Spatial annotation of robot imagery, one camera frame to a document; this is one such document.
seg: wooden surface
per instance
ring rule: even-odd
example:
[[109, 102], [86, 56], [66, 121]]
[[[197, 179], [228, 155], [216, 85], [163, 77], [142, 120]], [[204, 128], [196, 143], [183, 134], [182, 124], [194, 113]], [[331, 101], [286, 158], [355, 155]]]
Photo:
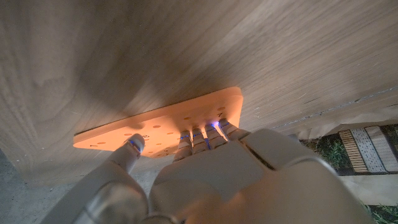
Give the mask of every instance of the wooden surface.
[[2, 0], [0, 54], [0, 148], [57, 184], [109, 155], [74, 134], [230, 86], [249, 131], [397, 104], [398, 2]]
[[180, 138], [186, 136], [183, 133], [187, 130], [201, 129], [203, 139], [208, 138], [205, 131], [207, 124], [212, 124], [217, 132], [221, 131], [217, 123], [223, 118], [238, 127], [242, 104], [241, 90], [229, 87], [77, 134], [73, 137], [73, 146], [115, 151], [137, 133], [145, 140], [141, 155], [160, 158], [176, 154]]

